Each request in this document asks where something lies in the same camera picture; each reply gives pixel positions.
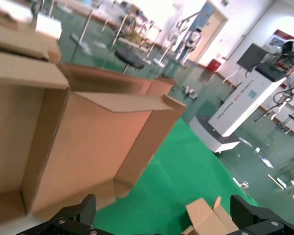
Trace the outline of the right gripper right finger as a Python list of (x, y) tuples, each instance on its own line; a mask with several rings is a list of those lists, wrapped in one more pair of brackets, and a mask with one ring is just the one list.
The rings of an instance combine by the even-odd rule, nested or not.
[(228, 235), (294, 235), (293, 224), (236, 194), (230, 198), (230, 215), (237, 228)]

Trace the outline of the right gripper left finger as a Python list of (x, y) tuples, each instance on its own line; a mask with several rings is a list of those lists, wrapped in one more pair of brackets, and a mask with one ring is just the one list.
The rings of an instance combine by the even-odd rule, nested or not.
[(92, 223), (96, 196), (87, 195), (81, 203), (63, 207), (50, 220), (20, 232), (21, 235), (97, 235)]

